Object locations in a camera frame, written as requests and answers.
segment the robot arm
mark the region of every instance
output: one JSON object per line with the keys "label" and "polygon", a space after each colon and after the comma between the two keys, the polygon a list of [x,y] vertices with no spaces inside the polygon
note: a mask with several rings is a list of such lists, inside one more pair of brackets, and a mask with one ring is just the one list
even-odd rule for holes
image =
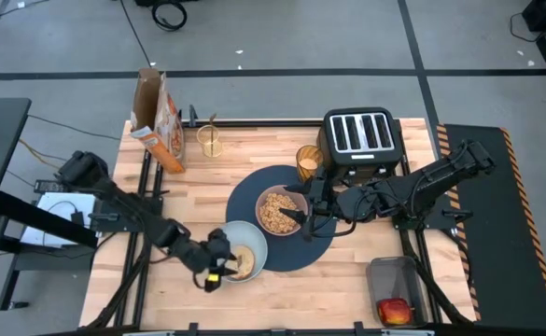
{"label": "robot arm", "polygon": [[136,223],[153,245],[165,248],[170,257],[179,258],[194,274],[204,270],[214,274],[204,285],[206,291],[217,289],[221,276],[236,273],[217,263],[220,259],[235,260],[227,236],[221,229],[210,232],[206,242],[191,240],[189,230],[181,223],[155,215],[150,211],[150,205],[137,194],[118,188],[107,174],[106,163],[95,154],[76,151],[56,177],[73,190],[91,192],[109,203],[122,216]]}
{"label": "robot arm", "polygon": [[310,203],[309,214],[281,209],[296,220],[306,240],[323,237],[316,233],[322,225],[315,226],[317,216],[336,217],[352,223],[368,222],[377,217],[404,216],[422,220],[431,210],[436,199],[464,179],[480,173],[490,174],[495,164],[484,147],[474,141],[462,142],[447,157],[434,161],[410,175],[391,176],[362,186],[350,187],[342,192],[332,189],[323,167],[303,185],[286,187],[288,191],[304,194]]}

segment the glass cup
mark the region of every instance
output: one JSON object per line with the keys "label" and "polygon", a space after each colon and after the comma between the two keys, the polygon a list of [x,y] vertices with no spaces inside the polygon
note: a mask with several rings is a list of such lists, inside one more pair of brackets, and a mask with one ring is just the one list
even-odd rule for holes
{"label": "glass cup", "polygon": [[301,147],[296,155],[298,162],[298,177],[305,182],[316,173],[316,169],[322,164],[322,151],[316,146]]}
{"label": "glass cup", "polygon": [[223,144],[218,141],[218,128],[212,125],[202,126],[196,133],[205,157],[216,158],[223,153]]}

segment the wooden tabletop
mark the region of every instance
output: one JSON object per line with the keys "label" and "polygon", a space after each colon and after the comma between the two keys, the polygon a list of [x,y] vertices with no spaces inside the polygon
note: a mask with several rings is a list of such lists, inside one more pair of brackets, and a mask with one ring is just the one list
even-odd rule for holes
{"label": "wooden tabletop", "polygon": [[[435,160],[423,119],[401,119],[410,168]],[[126,191],[136,191],[144,148],[129,136],[126,123],[114,180]],[[225,222],[227,200],[250,173],[274,164],[294,165],[298,148],[315,145],[316,127],[222,128],[224,152],[206,158],[196,141],[196,130],[186,129],[187,171],[165,175],[165,217],[191,230],[195,240]],[[155,168],[151,169],[151,189]],[[345,230],[340,222],[337,231]],[[125,259],[126,233],[117,234],[97,252],[80,325],[91,322],[119,286]],[[427,231],[427,248],[434,277],[467,318],[474,320],[472,302],[456,245],[440,232]],[[142,329],[345,329],[355,321],[380,328],[369,298],[365,269],[374,258],[401,256],[398,232],[390,218],[358,225],[354,233],[334,238],[325,254],[310,266],[288,273],[262,271],[242,284],[224,283],[210,294],[196,288],[191,273],[176,259],[151,265],[148,273]],[[161,252],[153,249],[152,258]],[[126,321],[131,321],[129,300]]]}

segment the toaster slot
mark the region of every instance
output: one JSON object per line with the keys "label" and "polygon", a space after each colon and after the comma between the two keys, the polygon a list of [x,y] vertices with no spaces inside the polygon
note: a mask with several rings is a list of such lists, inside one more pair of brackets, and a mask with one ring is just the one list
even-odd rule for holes
{"label": "toaster slot", "polygon": [[345,138],[345,132],[343,131],[343,120],[341,118],[331,118],[332,128],[335,132],[335,141],[339,150],[347,149],[347,141]]}
{"label": "toaster slot", "polygon": [[376,141],[376,135],[374,134],[374,125],[372,124],[372,117],[363,116],[362,122],[364,123],[364,133],[366,134],[368,148],[378,148],[378,142]]}
{"label": "toaster slot", "polygon": [[388,125],[386,124],[385,116],[374,116],[376,121],[376,127],[378,128],[378,137],[381,141],[381,147],[391,147],[391,138],[388,132]]}
{"label": "toaster slot", "polygon": [[357,133],[357,124],[354,117],[346,117],[345,123],[347,124],[347,133],[349,135],[349,144],[352,149],[360,149],[359,135]]}

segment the gray floor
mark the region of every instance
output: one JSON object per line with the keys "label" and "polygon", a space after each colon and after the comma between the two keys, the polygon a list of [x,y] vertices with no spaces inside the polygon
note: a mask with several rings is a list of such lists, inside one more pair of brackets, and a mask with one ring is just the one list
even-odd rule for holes
{"label": "gray floor", "polygon": [[[425,68],[546,68],[534,44],[509,35],[509,16],[529,0],[408,0]],[[413,61],[394,0],[201,0],[186,4],[188,25],[168,34],[148,9],[125,0],[137,33],[161,70],[396,68]],[[7,8],[16,6],[11,1]],[[521,21],[515,31],[531,34]],[[0,20],[0,73],[135,71],[146,66],[118,2],[52,0]],[[509,129],[546,255],[546,77],[432,77],[440,121]],[[0,81],[0,97],[29,97],[30,114],[119,136],[134,79]],[[176,103],[220,118],[322,117],[332,108],[378,105],[396,117],[425,117],[415,77],[170,78]],[[29,119],[23,134],[38,150],[67,157],[92,150],[112,165],[116,141]],[[18,147],[9,170],[27,181],[52,171]],[[6,175],[1,186],[26,201],[31,188]],[[19,234],[21,228],[12,226]],[[0,285],[9,256],[0,257]],[[77,326],[88,271],[25,273],[15,297],[23,310],[0,313],[0,335]]]}

